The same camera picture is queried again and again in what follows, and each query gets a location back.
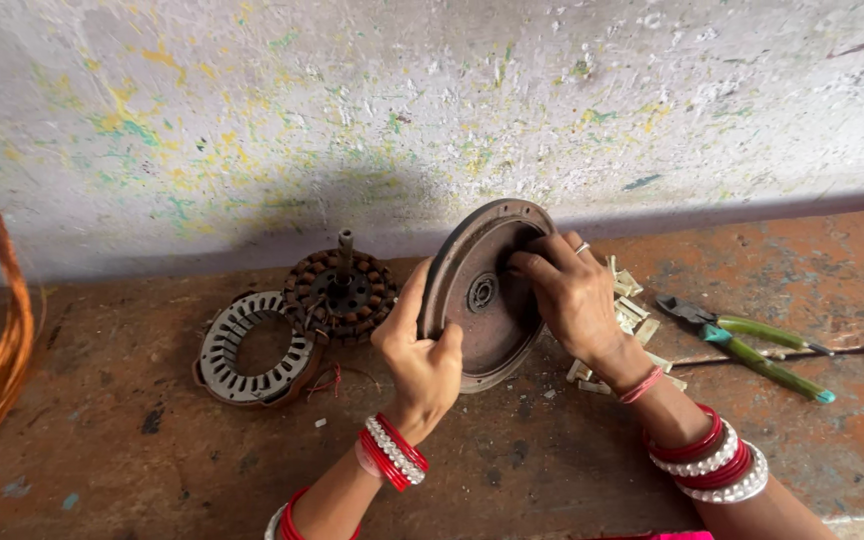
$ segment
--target woman's left hand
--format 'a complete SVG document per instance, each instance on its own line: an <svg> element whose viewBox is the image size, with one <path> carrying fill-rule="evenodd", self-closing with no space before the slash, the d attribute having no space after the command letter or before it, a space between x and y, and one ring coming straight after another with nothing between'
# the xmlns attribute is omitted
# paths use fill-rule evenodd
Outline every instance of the woman's left hand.
<svg viewBox="0 0 864 540"><path fill-rule="evenodd" d="M395 381L395 398L383 413L411 445L426 439L451 409L462 382L461 326L448 323L438 341L417 338L431 264L427 258L415 268L395 308L371 336Z"/></svg>

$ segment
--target wall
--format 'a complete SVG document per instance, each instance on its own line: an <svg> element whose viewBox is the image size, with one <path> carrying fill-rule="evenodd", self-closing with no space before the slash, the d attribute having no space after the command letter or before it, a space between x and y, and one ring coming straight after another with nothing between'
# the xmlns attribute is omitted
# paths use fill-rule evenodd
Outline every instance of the wall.
<svg viewBox="0 0 864 540"><path fill-rule="evenodd" d="M429 254L498 197L598 235L864 205L864 2L0 0L33 280Z"/></svg>

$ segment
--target workbench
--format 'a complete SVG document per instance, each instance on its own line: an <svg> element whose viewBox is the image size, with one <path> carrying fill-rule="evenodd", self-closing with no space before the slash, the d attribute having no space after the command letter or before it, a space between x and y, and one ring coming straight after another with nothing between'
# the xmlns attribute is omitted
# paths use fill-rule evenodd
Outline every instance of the workbench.
<svg viewBox="0 0 864 540"><path fill-rule="evenodd" d="M864 519L864 212L618 238L593 250L616 254L645 287L635 300L662 323L646 349L677 364L672 375L688 382L690 397L761 448L778 480L822 519ZM418 261L390 268L404 283ZM0 537L261 538L275 510L348 450L393 394L368 345L326 352L320 369L351 368L338 397L329 388L249 410L195 384L203 323L247 290L281 289L287 271L46 287L27 382L0 426ZM838 399L807 401L726 360L657 312L659 292L840 352L785 361ZM0 290L0 331L7 298ZM272 346L252 350L282 356ZM403 494L383 488L364 537L700 529L690 501L650 463L628 408L568 385L571 362L546 331L509 379L460 396L421 446L426 482Z"/></svg>

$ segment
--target pliers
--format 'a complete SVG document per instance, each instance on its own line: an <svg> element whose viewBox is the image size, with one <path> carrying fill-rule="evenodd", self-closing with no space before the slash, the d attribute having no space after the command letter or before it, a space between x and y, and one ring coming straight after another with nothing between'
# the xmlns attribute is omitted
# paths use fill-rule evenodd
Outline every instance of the pliers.
<svg viewBox="0 0 864 540"><path fill-rule="evenodd" d="M749 336L762 338L778 345L795 349L796 351L811 349L830 357L835 355L835 352L832 350L822 345L810 343L794 333L789 333L770 325L732 315L709 313L691 301L668 294L657 295L655 303L669 315L680 317L693 325L699 326L699 338L702 338L703 341L711 341L722 346L734 354L740 362L751 370L768 377L783 387L795 390L806 398L817 400L824 404L835 401L835 394L833 392L779 366L772 360L759 354L758 350L753 349L742 340L733 336L733 333L748 334Z"/></svg>

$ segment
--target bangle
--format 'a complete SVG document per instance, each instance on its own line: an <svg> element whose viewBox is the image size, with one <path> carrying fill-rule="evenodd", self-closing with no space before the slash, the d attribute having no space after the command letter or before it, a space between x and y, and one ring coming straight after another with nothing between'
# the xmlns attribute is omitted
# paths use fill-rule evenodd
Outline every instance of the bangle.
<svg viewBox="0 0 864 540"><path fill-rule="evenodd" d="M382 478L382 471L378 470L378 465L376 465L376 462L373 461L372 456L369 455L369 453L362 448L361 439L355 441L355 458L359 460L359 465L362 467L363 470L365 470L365 472L376 477L377 479Z"/></svg>
<svg viewBox="0 0 864 540"><path fill-rule="evenodd" d="M619 396L618 401L623 404L630 404L631 402L637 400L645 393L646 390L651 388L659 379L663 376L663 368L659 366L652 366L652 369L649 371L649 374L645 376L645 378L637 384L634 388L629 390L628 392Z"/></svg>
<svg viewBox="0 0 864 540"><path fill-rule="evenodd" d="M699 476L673 476L678 485L694 489L715 489L731 485L749 471L752 453L744 442L739 442L735 456L717 471Z"/></svg>
<svg viewBox="0 0 864 540"><path fill-rule="evenodd" d="M405 442L405 438L402 437L402 434L399 433L399 430L396 429L392 422L389 422L389 419L386 418L384 414L381 412L375 415L375 420L382 426L382 429L385 430L386 434L389 434L392 441L398 445L398 448L402 450L402 454L405 455L406 458L412 460L415 465L418 465L418 468L422 471L429 470L429 462L426 460L426 457L422 455L414 446Z"/></svg>
<svg viewBox="0 0 864 540"><path fill-rule="evenodd" d="M419 485L426 479L426 473L402 453L399 445L385 432L375 416L369 416L366 419L366 430L371 434L375 444L388 457L394 468L400 469L410 484Z"/></svg>
<svg viewBox="0 0 864 540"><path fill-rule="evenodd" d="M725 431L725 436L719 437L719 440L723 441L722 444L712 455L704 459L692 463L671 463L655 457L653 453L649 453L649 458L656 467L675 477L698 477L715 472L732 461L739 446L738 433L732 425L725 420L722 421L722 425Z"/></svg>
<svg viewBox="0 0 864 540"><path fill-rule="evenodd" d="M722 418L712 407L706 404L695 403L695 405L705 414L712 417L712 426L708 429L708 432L698 441L681 448L662 448L656 446L649 439L649 433L645 429L642 429L642 440L645 442L645 446L649 448L649 453L652 456L662 461L682 461L699 457L709 448L712 448L713 443L722 433Z"/></svg>
<svg viewBox="0 0 864 540"><path fill-rule="evenodd" d="M376 440L369 433L368 429L363 428L359 431L359 440L362 441L363 450L368 452L372 461L378 466L378 469L389 479L389 483L399 492L405 490L405 486L408 485L405 474L392 465L392 462L382 452L382 449L378 447Z"/></svg>
<svg viewBox="0 0 864 540"><path fill-rule="evenodd" d="M275 515L272 516L271 521L269 522L269 527L265 530L265 540L275 539L276 525L279 525L284 540L306 540L303 538L302 534L299 534L299 531L296 529L296 524L292 521L292 507L294 507L296 501L299 500L299 497L305 495L308 490L309 488L307 487L299 489L295 492L292 498L289 499L288 503L275 512ZM355 532L349 540L355 540L358 538L360 531L362 531L362 522L359 522L359 525L355 527Z"/></svg>
<svg viewBox="0 0 864 540"><path fill-rule="evenodd" d="M717 489L694 489L678 484L678 489L696 501L716 505L741 503L762 493L769 484L769 464L760 449L742 442L749 447L752 466L735 483Z"/></svg>

